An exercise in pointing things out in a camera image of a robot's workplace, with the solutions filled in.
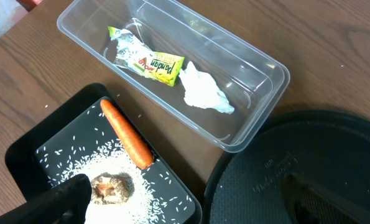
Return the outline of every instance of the wood grain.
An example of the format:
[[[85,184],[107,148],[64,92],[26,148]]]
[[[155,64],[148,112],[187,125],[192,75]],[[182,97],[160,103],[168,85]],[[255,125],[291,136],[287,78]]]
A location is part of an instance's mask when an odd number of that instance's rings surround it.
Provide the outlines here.
[[[289,68],[274,114],[337,108],[370,119],[370,0],[182,2]],[[6,149],[93,82],[120,94],[124,112],[202,200],[222,150],[63,35],[56,21],[70,3],[44,0],[0,38],[0,215],[25,202],[5,167]]]

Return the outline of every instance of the red object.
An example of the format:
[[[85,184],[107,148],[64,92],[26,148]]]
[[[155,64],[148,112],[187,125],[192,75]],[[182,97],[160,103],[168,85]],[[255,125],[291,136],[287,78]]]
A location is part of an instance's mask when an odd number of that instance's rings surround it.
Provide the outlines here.
[[[21,4],[25,9],[29,12],[35,8],[42,0],[16,0],[19,4]]]

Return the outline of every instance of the carrot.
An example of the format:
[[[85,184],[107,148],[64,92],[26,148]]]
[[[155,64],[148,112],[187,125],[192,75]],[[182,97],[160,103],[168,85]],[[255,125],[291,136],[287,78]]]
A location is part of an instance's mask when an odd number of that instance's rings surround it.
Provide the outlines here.
[[[153,155],[128,121],[110,101],[101,100],[100,107],[135,165],[141,169],[150,167]]]

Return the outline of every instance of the crumpled tissue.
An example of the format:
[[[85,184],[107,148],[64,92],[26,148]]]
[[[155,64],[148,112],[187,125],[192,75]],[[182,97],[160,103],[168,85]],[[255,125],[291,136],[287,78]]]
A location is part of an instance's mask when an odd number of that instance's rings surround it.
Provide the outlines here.
[[[220,113],[231,114],[234,107],[229,104],[226,95],[218,88],[209,73],[199,72],[193,62],[189,62],[186,70],[181,70],[179,77],[185,87],[184,100],[189,106],[207,109],[213,108]]]

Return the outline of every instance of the clear plastic container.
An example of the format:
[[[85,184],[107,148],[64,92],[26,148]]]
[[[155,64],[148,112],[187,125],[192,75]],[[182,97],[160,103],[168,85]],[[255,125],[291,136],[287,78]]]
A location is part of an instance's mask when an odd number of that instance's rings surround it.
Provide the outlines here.
[[[242,151],[268,117],[290,81],[279,62],[173,0],[75,0],[58,28],[207,140],[228,152]],[[115,67],[117,41],[107,26],[129,29],[156,52],[185,57],[208,72],[226,94],[233,114],[188,106],[185,89]]]

